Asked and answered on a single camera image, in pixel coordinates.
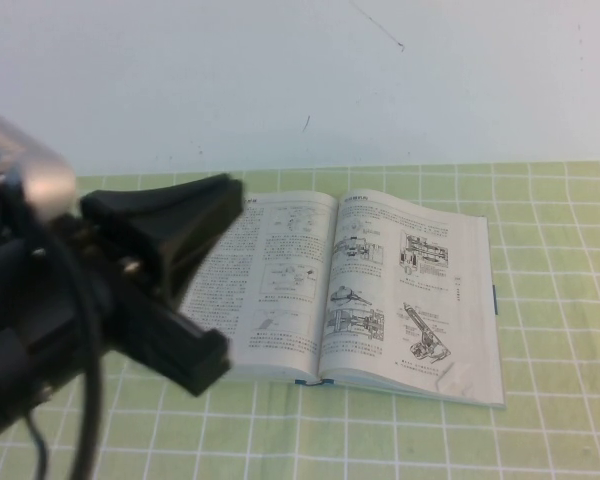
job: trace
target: open book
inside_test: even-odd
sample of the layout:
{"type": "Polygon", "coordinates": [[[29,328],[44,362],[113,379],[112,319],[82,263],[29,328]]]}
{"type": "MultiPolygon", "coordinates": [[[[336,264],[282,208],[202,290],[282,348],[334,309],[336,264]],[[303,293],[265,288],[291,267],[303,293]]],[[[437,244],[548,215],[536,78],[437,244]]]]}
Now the open book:
{"type": "Polygon", "coordinates": [[[182,305],[230,376],[504,405],[487,220],[372,190],[250,195],[182,305]]]}

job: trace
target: technical diagram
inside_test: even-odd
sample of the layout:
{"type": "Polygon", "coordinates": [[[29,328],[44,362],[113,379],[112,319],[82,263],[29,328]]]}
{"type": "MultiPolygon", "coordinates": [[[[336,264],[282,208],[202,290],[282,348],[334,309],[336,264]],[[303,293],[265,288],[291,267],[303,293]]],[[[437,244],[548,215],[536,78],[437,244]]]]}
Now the technical diagram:
{"type": "Polygon", "coordinates": [[[313,233],[326,235],[329,210],[317,206],[276,207],[271,214],[269,233],[313,233]]]}
{"type": "Polygon", "coordinates": [[[365,238],[346,236],[333,248],[334,256],[339,253],[382,265],[384,248],[375,243],[367,243],[365,238]]]}
{"type": "Polygon", "coordinates": [[[384,313],[374,309],[338,308],[329,310],[327,335],[355,333],[369,340],[384,341],[384,313]]]}
{"type": "Polygon", "coordinates": [[[313,298],[316,294],[318,272],[314,267],[290,263],[265,266],[261,293],[291,293],[313,298]]]}
{"type": "Polygon", "coordinates": [[[268,332],[291,332],[308,335],[311,317],[307,313],[288,310],[257,310],[253,314],[253,329],[268,332]]]}
{"type": "Polygon", "coordinates": [[[365,305],[371,305],[371,302],[365,300],[360,295],[355,293],[349,287],[341,286],[338,290],[331,294],[330,300],[338,306],[342,306],[346,303],[349,303],[353,300],[356,302],[363,303],[365,305]]]}
{"type": "Polygon", "coordinates": [[[451,351],[444,346],[438,336],[433,333],[433,330],[424,323],[424,320],[420,318],[416,309],[405,303],[404,310],[422,332],[422,340],[411,346],[411,353],[413,353],[413,356],[418,360],[431,358],[431,363],[436,363],[443,358],[448,357],[451,354],[451,351]]]}
{"type": "Polygon", "coordinates": [[[400,237],[400,265],[407,275],[414,272],[444,276],[437,267],[449,266],[449,250],[430,243],[424,237],[402,232],[400,237]]]}

